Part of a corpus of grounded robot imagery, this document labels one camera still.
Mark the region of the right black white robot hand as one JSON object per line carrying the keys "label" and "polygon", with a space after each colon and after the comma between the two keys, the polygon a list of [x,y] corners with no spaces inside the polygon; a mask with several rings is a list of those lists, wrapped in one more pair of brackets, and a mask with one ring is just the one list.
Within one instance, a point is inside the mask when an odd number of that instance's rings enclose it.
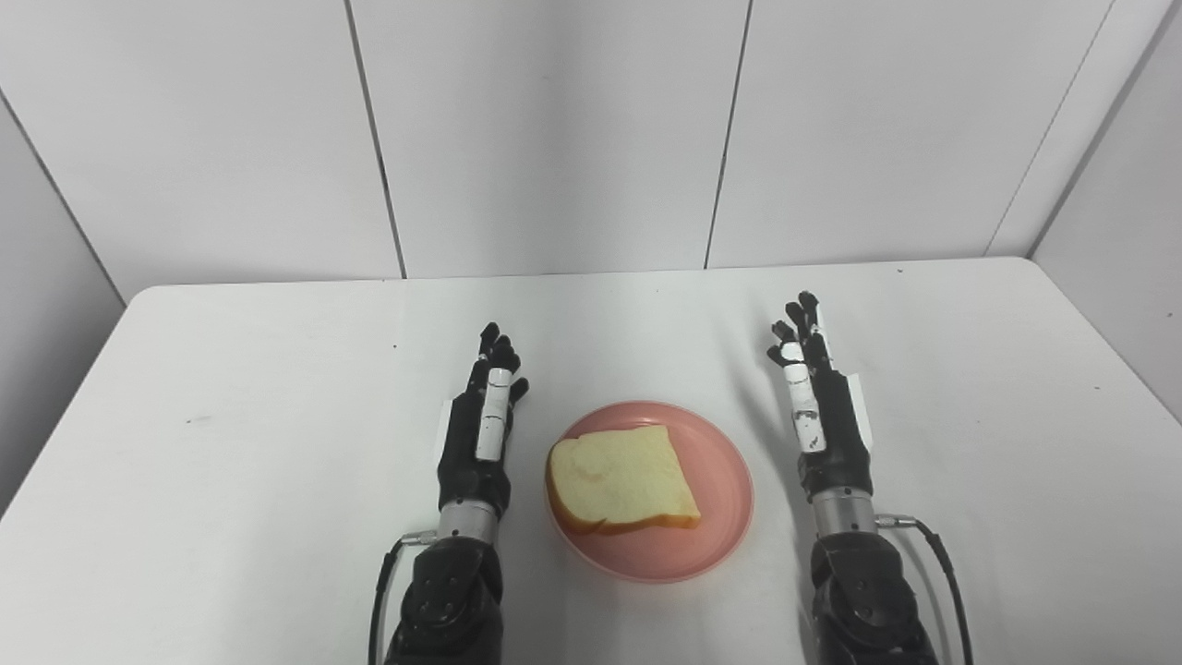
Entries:
{"label": "right black white robot hand", "polygon": [[777,344],[767,354],[790,395],[790,422],[801,454],[798,475],[811,500],[847,488],[873,495],[871,454],[862,436],[851,374],[834,366],[819,299],[803,291],[772,324]]}

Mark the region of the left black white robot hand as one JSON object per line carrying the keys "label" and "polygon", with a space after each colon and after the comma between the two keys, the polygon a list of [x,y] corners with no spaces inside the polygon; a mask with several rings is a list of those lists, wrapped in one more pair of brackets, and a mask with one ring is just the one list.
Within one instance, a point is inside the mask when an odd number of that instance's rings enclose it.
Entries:
{"label": "left black white robot hand", "polygon": [[480,334],[478,358],[465,390],[452,399],[439,461],[439,507],[481,502],[496,519],[507,511],[512,485],[505,454],[514,409],[530,391],[519,376],[521,358],[512,340],[491,321]]}

